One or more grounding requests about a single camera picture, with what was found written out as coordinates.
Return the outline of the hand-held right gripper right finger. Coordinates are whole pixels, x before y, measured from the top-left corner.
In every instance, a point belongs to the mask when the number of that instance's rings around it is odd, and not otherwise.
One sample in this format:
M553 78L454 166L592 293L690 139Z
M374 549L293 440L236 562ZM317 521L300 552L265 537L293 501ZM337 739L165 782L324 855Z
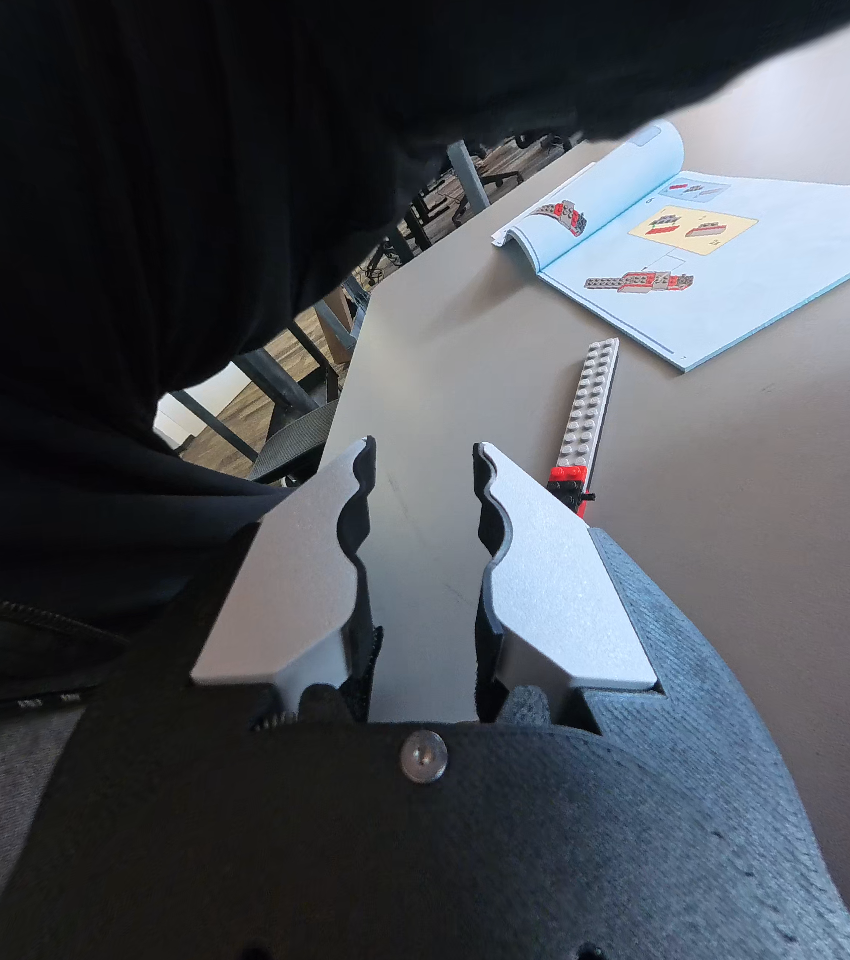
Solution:
M518 687L558 722L576 690L658 682L588 524L489 442L474 445L479 539L489 553L476 621L476 712L495 721Z

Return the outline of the person's black hoodie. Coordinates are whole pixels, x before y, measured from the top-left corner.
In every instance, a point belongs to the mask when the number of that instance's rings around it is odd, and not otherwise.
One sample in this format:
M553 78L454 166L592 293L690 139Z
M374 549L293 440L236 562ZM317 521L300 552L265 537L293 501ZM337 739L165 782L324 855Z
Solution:
M81 690L275 502L159 399L369 252L490 68L407 67L335 2L0 2L0 702Z

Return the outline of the black mesh office chair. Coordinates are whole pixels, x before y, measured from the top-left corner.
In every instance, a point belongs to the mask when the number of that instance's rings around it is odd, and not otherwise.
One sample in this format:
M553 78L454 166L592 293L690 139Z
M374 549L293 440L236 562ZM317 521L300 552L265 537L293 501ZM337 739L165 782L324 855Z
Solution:
M270 436L248 480L260 484L279 481L298 487L317 473L334 421L338 400L300 415Z

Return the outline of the grey plate with red bricks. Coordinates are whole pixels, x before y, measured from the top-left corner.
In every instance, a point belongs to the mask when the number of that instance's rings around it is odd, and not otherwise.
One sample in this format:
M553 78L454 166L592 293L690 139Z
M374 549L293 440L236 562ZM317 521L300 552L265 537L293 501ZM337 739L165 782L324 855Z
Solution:
M581 519L596 498L590 484L619 350L618 338L590 344L558 459L547 482L547 490Z

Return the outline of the person's left forearm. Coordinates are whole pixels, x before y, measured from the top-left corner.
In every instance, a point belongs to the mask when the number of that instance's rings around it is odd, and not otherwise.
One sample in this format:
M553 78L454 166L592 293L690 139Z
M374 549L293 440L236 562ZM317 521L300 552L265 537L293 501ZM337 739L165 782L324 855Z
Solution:
M622 138L775 55L850 25L850 1L408 2L368 30L378 89L369 174L394 221L456 139L571 128Z

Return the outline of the black side table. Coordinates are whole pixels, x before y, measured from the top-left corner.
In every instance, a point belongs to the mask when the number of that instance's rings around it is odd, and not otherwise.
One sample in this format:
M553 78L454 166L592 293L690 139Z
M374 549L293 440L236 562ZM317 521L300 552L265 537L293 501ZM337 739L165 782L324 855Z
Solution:
M250 461L252 466L270 436L302 414L339 398L341 384L333 364L296 322L291 322L288 330L305 349L306 353L311 355L317 365L316 372L304 380L294 380L278 360L264 348L251 351L237 358L238 369L272 400L275 407L268 433L260 449L256 449L243 438L240 438L216 414L213 414L188 391L174 390L171 393L175 401L196 416L204 426L209 427L216 435L223 438L242 457Z

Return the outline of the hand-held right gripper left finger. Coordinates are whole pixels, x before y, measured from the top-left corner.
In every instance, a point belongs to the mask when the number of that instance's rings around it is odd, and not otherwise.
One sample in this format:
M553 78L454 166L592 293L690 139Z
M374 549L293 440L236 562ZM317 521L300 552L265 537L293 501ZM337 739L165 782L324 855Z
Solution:
M325 684L366 721L382 631L358 551L375 469L366 436L264 516L191 669L195 684L269 684L288 711Z

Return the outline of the open instruction booklet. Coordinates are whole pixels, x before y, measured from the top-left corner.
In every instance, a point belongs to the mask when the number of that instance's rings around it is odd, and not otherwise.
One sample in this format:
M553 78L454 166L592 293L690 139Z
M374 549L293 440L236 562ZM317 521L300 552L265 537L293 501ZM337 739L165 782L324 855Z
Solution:
M850 279L850 185L682 169L637 131L496 231L539 279L688 372Z

